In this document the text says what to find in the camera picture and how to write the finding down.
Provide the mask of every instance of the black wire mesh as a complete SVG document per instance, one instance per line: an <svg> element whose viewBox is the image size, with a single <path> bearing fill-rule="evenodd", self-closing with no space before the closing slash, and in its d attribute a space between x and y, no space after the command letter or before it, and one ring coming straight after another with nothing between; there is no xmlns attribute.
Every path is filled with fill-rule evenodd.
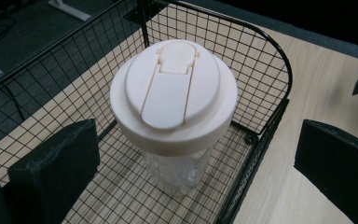
<svg viewBox="0 0 358 224"><path fill-rule="evenodd" d="M290 64L272 39L247 23L180 3L137 2L114 3L0 82L0 184L9 181L7 168L38 144L70 123L93 118L99 173L64 223L213 223L222 220L222 211L232 217L236 206L227 205L238 205L250 183L251 175L241 174L255 173L247 164L260 162L252 156L255 148L267 149L259 143L272 136L265 139L263 132L278 125L276 113L291 87ZM202 184L182 198L151 182L109 102L118 68L148 43L172 38L197 42L223 60L240 94L233 124L214 146ZM257 135L260 141L246 141Z"/></svg>

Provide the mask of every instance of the desk surface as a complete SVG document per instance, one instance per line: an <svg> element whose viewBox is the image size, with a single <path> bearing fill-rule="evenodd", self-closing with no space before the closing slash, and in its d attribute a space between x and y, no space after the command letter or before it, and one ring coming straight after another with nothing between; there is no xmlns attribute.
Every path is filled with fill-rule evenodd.
<svg viewBox="0 0 358 224"><path fill-rule="evenodd" d="M358 137L358 59L262 28L293 68L289 106L261 162L235 223L351 223L294 168L303 119L325 122Z"/></svg>

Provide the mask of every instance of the metal wire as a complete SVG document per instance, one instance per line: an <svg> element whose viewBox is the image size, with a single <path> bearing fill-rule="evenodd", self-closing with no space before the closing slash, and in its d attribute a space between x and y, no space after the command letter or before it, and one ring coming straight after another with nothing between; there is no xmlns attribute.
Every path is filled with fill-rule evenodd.
<svg viewBox="0 0 358 224"><path fill-rule="evenodd" d="M137 6L115 2L1 80L0 184L9 181L11 164L62 127L96 119L99 172L64 223L214 223L222 211L233 217L262 158L252 155L268 147L272 136L265 139L264 132L279 123L277 113L291 89L290 64L274 40L243 21L173 1ZM144 19L131 20L133 15ZM139 149L116 126L109 102L115 73L148 46L145 40L173 38L199 43L221 59L239 90L233 125L215 144L201 185L182 198L156 188ZM247 142L249 136L260 141Z"/></svg>

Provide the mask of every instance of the metal grid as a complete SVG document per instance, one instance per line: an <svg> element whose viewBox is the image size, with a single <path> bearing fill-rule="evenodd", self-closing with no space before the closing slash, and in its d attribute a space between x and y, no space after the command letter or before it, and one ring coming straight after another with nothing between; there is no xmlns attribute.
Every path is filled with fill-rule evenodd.
<svg viewBox="0 0 358 224"><path fill-rule="evenodd" d="M153 4L163 7L157 15ZM197 42L223 60L240 94L202 184L183 198L155 188L109 103L118 68L149 44L171 38ZM0 81L0 184L9 181L7 168L38 144L70 123L93 118L99 173L64 223L213 223L222 220L222 211L232 217L272 137L265 130L278 125L291 81L278 44L250 24L180 3L118 1ZM260 141L246 141L257 135Z"/></svg>
<svg viewBox="0 0 358 224"><path fill-rule="evenodd" d="M240 91L233 120L261 134L291 89L290 63L279 45L248 23L235 23L231 18L177 3L154 4L166 7L146 23L149 42L186 39L221 59L234 73Z"/></svg>

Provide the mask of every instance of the clear plastic bottle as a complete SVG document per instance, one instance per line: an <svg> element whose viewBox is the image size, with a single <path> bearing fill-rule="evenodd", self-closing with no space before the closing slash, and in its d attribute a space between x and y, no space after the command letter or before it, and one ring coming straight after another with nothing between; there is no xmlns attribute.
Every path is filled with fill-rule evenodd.
<svg viewBox="0 0 358 224"><path fill-rule="evenodd" d="M180 157L159 156L143 152L144 161L153 182L159 189L172 196L183 196L195 189L201 182L212 147Z"/></svg>
<svg viewBox="0 0 358 224"><path fill-rule="evenodd" d="M174 196L200 185L237 97L223 61L197 43L175 39L123 64L110 90L120 130L141 149L157 187Z"/></svg>

